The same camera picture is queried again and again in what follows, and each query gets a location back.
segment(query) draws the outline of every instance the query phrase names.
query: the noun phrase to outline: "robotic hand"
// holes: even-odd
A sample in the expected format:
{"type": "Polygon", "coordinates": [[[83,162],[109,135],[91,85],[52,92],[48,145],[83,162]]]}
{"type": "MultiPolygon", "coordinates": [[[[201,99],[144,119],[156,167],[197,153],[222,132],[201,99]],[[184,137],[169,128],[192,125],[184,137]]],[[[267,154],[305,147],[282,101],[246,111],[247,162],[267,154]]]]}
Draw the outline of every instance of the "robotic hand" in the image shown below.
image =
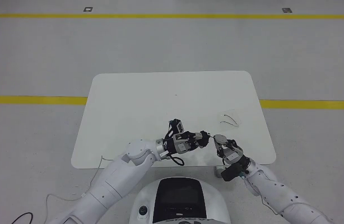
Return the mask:
{"type": "Polygon", "coordinates": [[[278,182],[269,168],[244,156],[242,148],[237,145],[235,140],[229,140],[220,134],[213,138],[218,157],[230,165],[221,173],[225,181],[231,181],[240,176],[253,195],[261,196],[265,206],[269,207],[274,214],[280,214],[290,223],[332,223],[322,212],[310,206],[301,196],[278,182]]]}

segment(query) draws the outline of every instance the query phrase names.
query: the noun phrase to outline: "black screen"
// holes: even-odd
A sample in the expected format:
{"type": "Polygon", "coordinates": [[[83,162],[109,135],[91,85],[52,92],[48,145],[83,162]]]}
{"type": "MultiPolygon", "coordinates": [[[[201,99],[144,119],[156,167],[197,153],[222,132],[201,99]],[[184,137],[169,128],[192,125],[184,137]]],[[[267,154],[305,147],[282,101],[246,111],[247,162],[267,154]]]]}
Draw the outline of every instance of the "black screen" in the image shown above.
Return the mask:
{"type": "Polygon", "coordinates": [[[160,181],[153,223],[171,218],[207,218],[201,184],[190,178],[160,181]]]}

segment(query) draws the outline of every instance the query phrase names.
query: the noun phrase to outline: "wire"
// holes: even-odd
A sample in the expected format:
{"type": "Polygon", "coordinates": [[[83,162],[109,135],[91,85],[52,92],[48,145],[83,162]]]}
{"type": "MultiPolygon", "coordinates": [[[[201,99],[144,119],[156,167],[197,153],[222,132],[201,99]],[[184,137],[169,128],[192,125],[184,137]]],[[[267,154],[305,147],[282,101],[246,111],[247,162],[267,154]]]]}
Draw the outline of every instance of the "wire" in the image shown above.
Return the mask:
{"type": "Polygon", "coordinates": [[[226,115],[226,114],[225,114],[224,116],[227,116],[227,117],[229,117],[230,119],[232,119],[232,120],[234,121],[234,123],[236,124],[236,126],[235,126],[234,124],[229,123],[229,122],[224,122],[224,123],[228,123],[228,124],[233,125],[233,126],[235,126],[235,127],[239,127],[238,123],[237,123],[231,116],[228,116],[228,115],[226,115]]]}
{"type": "Polygon", "coordinates": [[[45,199],[45,210],[47,211],[47,213],[46,213],[46,216],[45,216],[44,224],[47,222],[48,216],[49,216],[49,210],[48,210],[48,198],[49,198],[49,196],[54,196],[54,197],[56,197],[56,198],[58,198],[58,199],[61,199],[61,200],[66,201],[66,202],[74,202],[74,201],[76,201],[76,200],[79,200],[80,198],[82,198],[83,196],[85,196],[85,194],[90,190],[90,188],[91,188],[91,186],[92,186],[92,182],[93,182],[93,180],[94,180],[94,178],[95,178],[97,172],[99,172],[99,168],[100,168],[101,163],[102,163],[103,160],[107,160],[107,159],[105,159],[105,158],[103,158],[103,156],[101,156],[100,163],[99,163],[99,167],[97,168],[97,170],[96,170],[94,176],[92,177],[92,179],[91,179],[91,181],[90,181],[90,186],[87,188],[87,190],[86,190],[80,197],[75,198],[75,199],[66,199],[66,198],[62,198],[62,197],[60,197],[60,196],[57,196],[57,195],[55,195],[55,194],[48,194],[48,195],[47,195],[47,197],[46,197],[46,199],[45,199]]]}
{"type": "Polygon", "coordinates": [[[169,156],[177,165],[184,166],[184,161],[181,158],[173,157],[171,154],[167,154],[167,156],[169,156]]]}
{"type": "Polygon", "coordinates": [[[24,215],[29,214],[31,216],[29,224],[31,224],[32,219],[34,218],[34,215],[31,212],[25,212],[24,214],[21,214],[19,217],[17,217],[11,224],[14,224],[19,218],[23,217],[24,215]]]}

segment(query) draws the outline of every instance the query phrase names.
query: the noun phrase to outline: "white cable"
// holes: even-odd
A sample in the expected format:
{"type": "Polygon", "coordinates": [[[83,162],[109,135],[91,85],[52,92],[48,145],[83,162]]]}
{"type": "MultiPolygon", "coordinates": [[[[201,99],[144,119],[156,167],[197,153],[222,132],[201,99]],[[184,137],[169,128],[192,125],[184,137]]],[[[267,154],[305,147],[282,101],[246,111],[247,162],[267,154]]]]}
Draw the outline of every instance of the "white cable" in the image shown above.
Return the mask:
{"type": "Polygon", "coordinates": [[[107,160],[107,159],[105,159],[105,158],[103,158],[103,156],[101,156],[100,163],[99,163],[99,167],[97,167],[97,170],[96,170],[94,176],[92,177],[92,179],[91,179],[91,181],[90,181],[90,186],[89,186],[89,188],[87,188],[87,190],[86,190],[80,197],[75,198],[75,199],[66,199],[66,198],[59,197],[59,196],[57,196],[57,195],[55,195],[55,194],[48,194],[48,195],[47,195],[46,200],[45,200],[45,209],[46,209],[47,213],[46,213],[46,216],[45,216],[44,224],[47,222],[47,220],[48,220],[48,215],[49,215],[49,211],[48,211],[48,198],[49,198],[49,196],[54,196],[54,197],[56,197],[56,198],[58,198],[58,199],[65,200],[66,202],[74,202],[74,201],[76,201],[76,200],[79,200],[80,198],[82,198],[83,196],[85,196],[85,194],[90,190],[90,188],[91,188],[91,186],[92,186],[92,181],[94,180],[94,178],[95,178],[97,172],[99,172],[99,168],[100,168],[101,162],[102,162],[103,160],[107,160]]]}

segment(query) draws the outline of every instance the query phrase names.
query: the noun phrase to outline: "black wire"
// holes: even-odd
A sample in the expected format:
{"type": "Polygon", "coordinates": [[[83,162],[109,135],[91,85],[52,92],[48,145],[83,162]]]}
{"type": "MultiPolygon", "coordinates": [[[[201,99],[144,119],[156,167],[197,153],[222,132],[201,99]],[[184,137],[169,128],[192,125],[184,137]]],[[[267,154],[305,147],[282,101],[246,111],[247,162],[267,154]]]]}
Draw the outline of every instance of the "black wire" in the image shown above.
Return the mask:
{"type": "Polygon", "coordinates": [[[181,158],[179,158],[179,157],[173,157],[172,155],[168,155],[170,158],[171,158],[171,160],[173,160],[177,165],[179,165],[179,166],[184,166],[184,161],[181,159],[181,158]]]}
{"type": "Polygon", "coordinates": [[[11,224],[14,224],[19,218],[21,218],[22,216],[24,216],[24,215],[26,215],[26,214],[30,214],[31,219],[30,219],[29,224],[31,224],[32,219],[34,218],[34,215],[33,215],[31,212],[25,212],[24,214],[21,214],[21,215],[20,215],[19,217],[17,217],[16,220],[14,220],[11,224]]]}

